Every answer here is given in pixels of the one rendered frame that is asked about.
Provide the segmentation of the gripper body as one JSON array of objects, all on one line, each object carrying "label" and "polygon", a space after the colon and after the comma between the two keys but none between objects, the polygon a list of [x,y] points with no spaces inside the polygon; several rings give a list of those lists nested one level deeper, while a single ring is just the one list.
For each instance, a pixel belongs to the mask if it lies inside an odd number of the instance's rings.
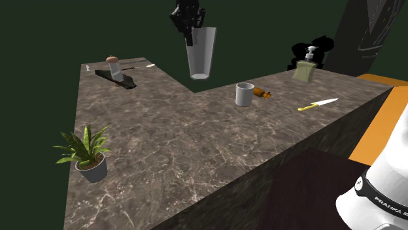
[{"label": "gripper body", "polygon": [[176,9],[173,15],[183,20],[197,20],[199,18],[198,0],[176,0]]}]

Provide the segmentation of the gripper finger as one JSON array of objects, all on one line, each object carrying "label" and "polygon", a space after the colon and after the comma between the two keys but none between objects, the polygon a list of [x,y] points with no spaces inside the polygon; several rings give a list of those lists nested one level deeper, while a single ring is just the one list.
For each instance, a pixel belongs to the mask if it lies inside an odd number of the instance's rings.
[{"label": "gripper finger", "polygon": [[202,28],[205,14],[206,14],[206,10],[204,8],[200,8],[197,10],[194,16],[194,23],[193,23],[194,28]]},{"label": "gripper finger", "polygon": [[171,21],[177,28],[179,33],[182,33],[185,40],[186,44],[188,46],[193,46],[193,38],[192,38],[192,26],[193,26],[193,20],[183,20],[177,16],[173,15],[173,12],[170,13],[169,15]]}]

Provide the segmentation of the tall grey cup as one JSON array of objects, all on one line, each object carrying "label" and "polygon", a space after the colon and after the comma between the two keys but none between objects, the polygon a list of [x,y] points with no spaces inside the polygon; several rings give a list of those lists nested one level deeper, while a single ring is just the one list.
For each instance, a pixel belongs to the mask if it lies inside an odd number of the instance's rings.
[{"label": "tall grey cup", "polygon": [[216,27],[192,29],[192,46],[186,45],[190,77],[205,80],[210,76],[216,40]]}]

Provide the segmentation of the grey mug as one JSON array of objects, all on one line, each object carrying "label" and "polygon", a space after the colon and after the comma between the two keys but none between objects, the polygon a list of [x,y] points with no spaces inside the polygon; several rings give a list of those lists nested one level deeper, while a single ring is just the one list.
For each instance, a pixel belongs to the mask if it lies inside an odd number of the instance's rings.
[{"label": "grey mug", "polygon": [[249,107],[254,95],[254,85],[248,82],[236,84],[235,104],[240,107]]}]

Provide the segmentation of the clear grinder with brown top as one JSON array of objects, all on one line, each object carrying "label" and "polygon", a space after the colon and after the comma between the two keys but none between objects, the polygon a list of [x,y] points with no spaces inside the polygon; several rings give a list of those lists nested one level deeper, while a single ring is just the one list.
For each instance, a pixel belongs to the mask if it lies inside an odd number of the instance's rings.
[{"label": "clear grinder with brown top", "polygon": [[109,56],[106,58],[106,62],[109,64],[111,77],[115,80],[114,85],[119,87],[118,82],[122,82],[124,77],[118,64],[118,58],[116,56]]}]

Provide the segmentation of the brown orange toy figure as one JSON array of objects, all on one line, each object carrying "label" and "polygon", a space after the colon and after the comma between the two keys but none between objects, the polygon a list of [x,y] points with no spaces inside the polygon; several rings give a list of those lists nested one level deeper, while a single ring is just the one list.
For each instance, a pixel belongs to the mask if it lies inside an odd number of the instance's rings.
[{"label": "brown orange toy figure", "polygon": [[254,87],[253,94],[257,97],[263,97],[264,99],[268,99],[271,97],[270,91],[264,91],[258,87]]}]

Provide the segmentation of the olive green soap dispenser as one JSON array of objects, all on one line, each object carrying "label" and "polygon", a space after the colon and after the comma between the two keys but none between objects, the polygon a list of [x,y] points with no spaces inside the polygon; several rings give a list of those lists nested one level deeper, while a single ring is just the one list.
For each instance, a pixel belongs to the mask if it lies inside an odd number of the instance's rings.
[{"label": "olive green soap dispenser", "polygon": [[311,83],[313,80],[313,74],[317,67],[317,64],[313,62],[314,51],[317,49],[317,46],[309,46],[308,52],[305,54],[304,61],[298,61],[296,63],[296,69],[293,75],[293,79]]}]

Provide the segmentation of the green plant in grey pot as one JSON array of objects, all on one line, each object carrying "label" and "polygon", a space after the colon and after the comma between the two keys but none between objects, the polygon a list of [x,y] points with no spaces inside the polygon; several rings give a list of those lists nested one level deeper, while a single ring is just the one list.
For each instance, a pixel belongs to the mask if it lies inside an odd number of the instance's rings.
[{"label": "green plant in grey pot", "polygon": [[105,153],[111,151],[109,147],[105,146],[107,140],[105,131],[108,128],[109,125],[93,134],[91,125],[86,125],[81,139],[73,132],[70,135],[61,132],[60,134],[67,141],[68,146],[53,146],[53,148],[65,151],[61,158],[56,161],[56,164],[74,162],[75,169],[89,183],[102,181],[108,173]]}]

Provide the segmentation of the dark-handled silver knife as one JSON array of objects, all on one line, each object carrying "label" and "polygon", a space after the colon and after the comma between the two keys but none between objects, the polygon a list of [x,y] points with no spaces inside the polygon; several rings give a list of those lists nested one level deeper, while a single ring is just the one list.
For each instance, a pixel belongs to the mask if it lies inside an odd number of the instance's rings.
[{"label": "dark-handled silver knife", "polygon": [[129,67],[129,68],[122,69],[122,71],[130,70],[130,69],[151,68],[154,66],[156,66],[156,64],[149,64],[149,65],[140,66],[140,67]]}]

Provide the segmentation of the yellow-handled knife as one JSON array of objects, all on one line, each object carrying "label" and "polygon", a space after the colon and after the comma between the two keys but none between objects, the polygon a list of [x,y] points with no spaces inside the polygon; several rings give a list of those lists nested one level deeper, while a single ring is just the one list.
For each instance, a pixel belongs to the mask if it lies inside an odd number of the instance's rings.
[{"label": "yellow-handled knife", "polygon": [[322,106],[322,105],[325,105],[325,104],[328,104],[328,103],[332,103],[332,102],[334,102],[336,100],[337,100],[337,98],[333,98],[333,99],[326,99],[326,100],[323,100],[323,101],[313,102],[309,106],[303,107],[303,108],[298,108],[297,110],[298,111],[309,110],[311,108],[315,108],[315,107],[319,107],[319,106]]}]

